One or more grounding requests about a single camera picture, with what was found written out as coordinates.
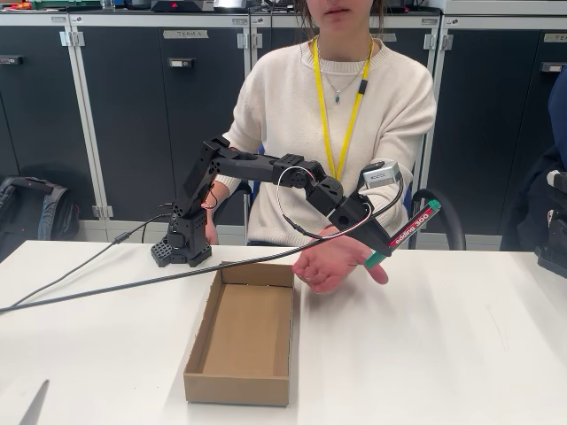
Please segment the person's left hand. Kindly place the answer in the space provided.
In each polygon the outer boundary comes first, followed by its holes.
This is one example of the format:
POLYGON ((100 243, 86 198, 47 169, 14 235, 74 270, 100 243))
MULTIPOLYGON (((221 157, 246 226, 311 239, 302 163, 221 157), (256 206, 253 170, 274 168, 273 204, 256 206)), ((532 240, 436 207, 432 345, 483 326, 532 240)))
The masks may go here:
POLYGON ((372 250, 350 236, 338 236, 306 249, 292 272, 316 293, 329 293, 361 266, 372 250))

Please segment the person's right hand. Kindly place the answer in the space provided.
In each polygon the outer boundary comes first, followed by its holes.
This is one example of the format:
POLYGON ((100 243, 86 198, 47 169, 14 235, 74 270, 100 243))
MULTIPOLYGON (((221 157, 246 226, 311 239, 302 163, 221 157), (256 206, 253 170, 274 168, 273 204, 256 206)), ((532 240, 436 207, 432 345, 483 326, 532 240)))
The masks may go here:
POLYGON ((214 224, 214 210, 211 207, 203 205, 206 211, 206 240, 210 245, 217 245, 219 243, 218 233, 214 224))

